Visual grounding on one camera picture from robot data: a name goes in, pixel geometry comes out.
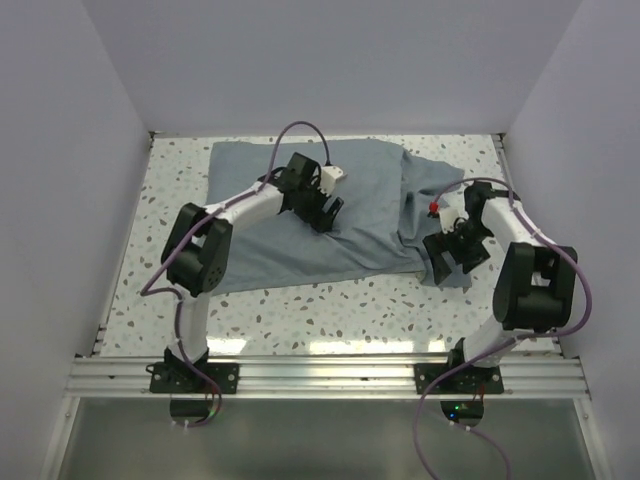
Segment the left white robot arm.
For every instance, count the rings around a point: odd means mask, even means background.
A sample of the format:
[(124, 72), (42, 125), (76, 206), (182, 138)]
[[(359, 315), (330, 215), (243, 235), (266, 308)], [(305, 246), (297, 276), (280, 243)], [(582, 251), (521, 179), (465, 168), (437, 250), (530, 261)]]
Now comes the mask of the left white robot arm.
[(346, 173), (294, 153), (287, 165), (259, 177), (248, 189), (222, 202), (184, 205), (162, 254), (167, 280), (177, 287), (174, 341), (179, 359), (172, 379), (185, 392), (201, 390), (208, 369), (207, 316), (212, 292), (227, 270), (231, 241), (239, 234), (283, 212), (291, 211), (319, 233), (329, 231), (343, 206), (332, 194)]

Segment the grey-blue pillowcase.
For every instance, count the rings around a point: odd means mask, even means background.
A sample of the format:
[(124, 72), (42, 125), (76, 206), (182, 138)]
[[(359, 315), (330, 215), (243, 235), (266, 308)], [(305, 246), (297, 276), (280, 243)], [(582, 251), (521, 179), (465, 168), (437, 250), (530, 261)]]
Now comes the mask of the grey-blue pillowcase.
[(441, 230), (428, 208), (462, 169), (373, 139), (279, 147), (272, 180), (283, 212), (235, 226), (215, 293), (236, 293), (378, 274), (430, 273), (423, 244)]

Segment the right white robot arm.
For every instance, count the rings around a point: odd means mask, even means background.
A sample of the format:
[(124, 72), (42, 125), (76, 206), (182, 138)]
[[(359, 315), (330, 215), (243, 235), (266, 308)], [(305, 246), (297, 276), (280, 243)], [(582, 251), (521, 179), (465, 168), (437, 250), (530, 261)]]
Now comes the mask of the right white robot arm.
[(506, 183), (471, 179), (464, 190), (464, 210), (459, 214), (437, 200), (429, 205), (429, 216), (441, 227), (423, 240), (434, 282), (442, 284), (455, 266), (468, 274), (486, 262), (487, 239), (495, 240), (505, 257), (490, 317), (448, 355), (445, 379), (461, 393), (480, 382), (480, 369), (497, 367), (521, 341), (545, 336), (568, 323), (577, 276), (575, 249), (559, 246), (543, 234)]

